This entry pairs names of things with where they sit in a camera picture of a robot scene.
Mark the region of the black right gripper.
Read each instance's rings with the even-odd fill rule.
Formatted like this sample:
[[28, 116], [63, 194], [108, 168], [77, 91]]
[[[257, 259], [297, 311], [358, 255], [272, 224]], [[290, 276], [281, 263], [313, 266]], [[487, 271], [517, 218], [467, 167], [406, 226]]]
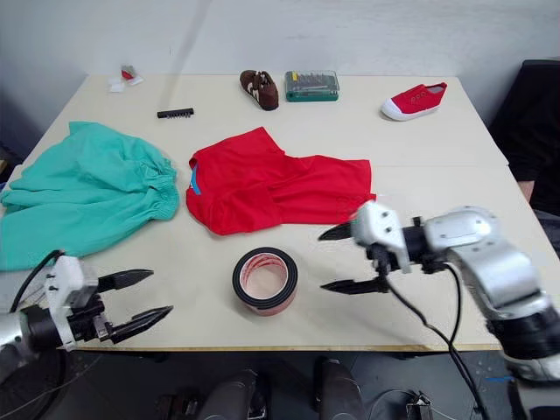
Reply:
[[[327, 229], [318, 240], [341, 241], [354, 237], [353, 223], [351, 221], [341, 223]], [[354, 279], [336, 280], [320, 286], [321, 289], [346, 295], [360, 295], [368, 293], [388, 293], [387, 279], [389, 274], [397, 270], [397, 260], [393, 252], [381, 244], [373, 244], [366, 249], [367, 259], [372, 262], [377, 276], [367, 281], [356, 281]]]

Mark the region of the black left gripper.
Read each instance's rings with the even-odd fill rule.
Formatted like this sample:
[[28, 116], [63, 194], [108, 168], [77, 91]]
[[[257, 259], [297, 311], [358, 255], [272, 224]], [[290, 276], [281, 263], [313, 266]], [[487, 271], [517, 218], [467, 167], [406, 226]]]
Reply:
[[[129, 269], [98, 278], [97, 292], [120, 290], [143, 281], [154, 274], [151, 269]], [[104, 315], [105, 305], [95, 293], [81, 308], [72, 308], [67, 318], [76, 341], [111, 340], [113, 344], [125, 341], [153, 327], [164, 319], [174, 307], [172, 305], [153, 308], [132, 317], [124, 324], [112, 326]]]

